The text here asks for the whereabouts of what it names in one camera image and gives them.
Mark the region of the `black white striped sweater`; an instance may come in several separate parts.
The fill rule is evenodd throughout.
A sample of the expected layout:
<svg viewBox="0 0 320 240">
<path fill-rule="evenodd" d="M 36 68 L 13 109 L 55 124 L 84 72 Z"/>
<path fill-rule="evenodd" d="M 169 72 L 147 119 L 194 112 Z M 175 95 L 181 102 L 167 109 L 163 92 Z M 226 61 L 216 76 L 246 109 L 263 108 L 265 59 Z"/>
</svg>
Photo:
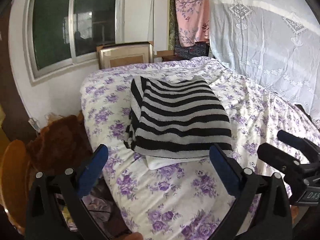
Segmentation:
<svg viewBox="0 0 320 240">
<path fill-rule="evenodd" d="M 207 157 L 214 145 L 233 150 L 226 110 L 200 76 L 177 83 L 134 77 L 129 122 L 124 144 L 141 155 L 195 159 Z"/>
</svg>

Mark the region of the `pink floral cloth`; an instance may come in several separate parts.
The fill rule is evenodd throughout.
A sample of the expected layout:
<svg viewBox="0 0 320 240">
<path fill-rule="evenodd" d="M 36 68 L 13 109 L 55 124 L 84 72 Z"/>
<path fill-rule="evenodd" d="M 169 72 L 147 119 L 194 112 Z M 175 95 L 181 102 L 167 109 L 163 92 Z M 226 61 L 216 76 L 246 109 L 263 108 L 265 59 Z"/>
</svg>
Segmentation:
<svg viewBox="0 0 320 240">
<path fill-rule="evenodd" d="M 209 0 L 175 0 L 180 45 L 209 42 Z"/>
</svg>

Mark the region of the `white folded garment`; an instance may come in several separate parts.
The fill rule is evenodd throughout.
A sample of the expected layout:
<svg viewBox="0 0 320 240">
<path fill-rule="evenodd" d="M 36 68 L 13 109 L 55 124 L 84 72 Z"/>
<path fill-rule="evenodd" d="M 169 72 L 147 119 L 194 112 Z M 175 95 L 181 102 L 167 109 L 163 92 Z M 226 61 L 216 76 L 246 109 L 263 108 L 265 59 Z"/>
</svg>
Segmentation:
<svg viewBox="0 0 320 240">
<path fill-rule="evenodd" d="M 208 158 L 208 156 L 198 157 L 198 158 L 182 158 L 182 159 L 170 159 L 170 158 L 146 156 L 145 160 L 143 161 L 143 167 L 147 170 L 156 170 L 156 169 L 174 165 L 174 164 L 201 161 L 206 158 Z"/>
</svg>

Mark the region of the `dark patterned cloth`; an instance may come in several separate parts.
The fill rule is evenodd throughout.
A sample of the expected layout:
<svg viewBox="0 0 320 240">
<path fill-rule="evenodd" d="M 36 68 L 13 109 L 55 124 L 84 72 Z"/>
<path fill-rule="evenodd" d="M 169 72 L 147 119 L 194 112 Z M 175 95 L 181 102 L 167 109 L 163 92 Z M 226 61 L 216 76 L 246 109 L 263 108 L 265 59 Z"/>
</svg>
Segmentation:
<svg viewBox="0 0 320 240">
<path fill-rule="evenodd" d="M 183 47 L 179 43 L 175 44 L 174 48 L 175 56 L 191 59 L 193 57 L 208 56 L 209 45 L 205 42 L 197 42 L 195 45 L 190 47 Z"/>
</svg>

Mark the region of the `purple floral bed quilt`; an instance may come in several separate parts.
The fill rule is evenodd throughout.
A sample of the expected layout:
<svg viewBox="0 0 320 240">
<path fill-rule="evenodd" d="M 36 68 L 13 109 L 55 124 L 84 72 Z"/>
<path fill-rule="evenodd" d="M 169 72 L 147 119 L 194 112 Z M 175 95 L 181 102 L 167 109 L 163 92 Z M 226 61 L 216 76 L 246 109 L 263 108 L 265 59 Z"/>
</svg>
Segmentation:
<svg viewBox="0 0 320 240">
<path fill-rule="evenodd" d="M 93 148 L 108 147 L 104 179 L 127 227 L 145 239 L 207 239 L 234 199 L 208 159 L 150 170 L 143 156 L 125 147 L 130 85 L 137 75 L 170 82 L 204 77 L 230 119 L 232 157 L 257 174 L 274 173 L 257 156 L 264 142 L 307 162 L 277 139 L 279 130 L 319 144 L 318 129 L 296 106 L 209 57 L 132 64 L 90 74 L 80 88 L 86 132 Z"/>
</svg>

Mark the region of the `light blue lace cover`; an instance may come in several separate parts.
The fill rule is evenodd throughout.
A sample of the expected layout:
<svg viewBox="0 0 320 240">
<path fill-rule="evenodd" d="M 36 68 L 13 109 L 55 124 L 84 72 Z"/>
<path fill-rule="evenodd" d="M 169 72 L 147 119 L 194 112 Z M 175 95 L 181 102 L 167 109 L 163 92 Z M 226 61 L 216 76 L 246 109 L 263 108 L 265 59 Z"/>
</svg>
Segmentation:
<svg viewBox="0 0 320 240">
<path fill-rule="evenodd" d="M 319 124 L 319 22 L 305 0 L 209 0 L 216 59 Z"/>
</svg>

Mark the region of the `round wooden stool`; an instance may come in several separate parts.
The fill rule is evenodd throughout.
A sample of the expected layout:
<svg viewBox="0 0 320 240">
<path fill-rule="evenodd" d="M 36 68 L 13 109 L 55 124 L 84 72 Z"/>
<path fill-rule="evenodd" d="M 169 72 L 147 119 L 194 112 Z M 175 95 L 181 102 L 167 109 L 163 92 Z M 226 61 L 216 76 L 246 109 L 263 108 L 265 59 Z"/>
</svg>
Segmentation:
<svg viewBox="0 0 320 240">
<path fill-rule="evenodd" d="M 24 142 L 12 141 L 1 160 L 1 202 L 9 221 L 25 230 L 30 160 Z"/>
</svg>

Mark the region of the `sliding glass window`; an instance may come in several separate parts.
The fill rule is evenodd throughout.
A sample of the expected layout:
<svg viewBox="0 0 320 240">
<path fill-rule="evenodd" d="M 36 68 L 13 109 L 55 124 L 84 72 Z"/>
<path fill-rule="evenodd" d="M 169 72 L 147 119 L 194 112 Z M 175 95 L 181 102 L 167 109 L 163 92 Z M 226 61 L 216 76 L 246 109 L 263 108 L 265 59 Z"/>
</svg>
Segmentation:
<svg viewBox="0 0 320 240">
<path fill-rule="evenodd" d="M 125 0 L 26 0 L 25 47 L 33 83 L 97 58 L 124 42 Z"/>
</svg>

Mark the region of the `brown plush teddy bear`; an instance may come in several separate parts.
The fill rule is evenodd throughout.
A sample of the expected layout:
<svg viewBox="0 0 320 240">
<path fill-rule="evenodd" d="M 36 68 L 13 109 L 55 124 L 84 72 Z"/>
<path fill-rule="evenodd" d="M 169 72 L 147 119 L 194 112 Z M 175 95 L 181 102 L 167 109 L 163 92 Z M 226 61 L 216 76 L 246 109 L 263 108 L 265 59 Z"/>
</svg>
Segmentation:
<svg viewBox="0 0 320 240">
<path fill-rule="evenodd" d="M 67 168 L 77 169 L 93 154 L 82 113 L 51 122 L 26 149 L 33 167 L 47 175 L 61 174 Z"/>
</svg>

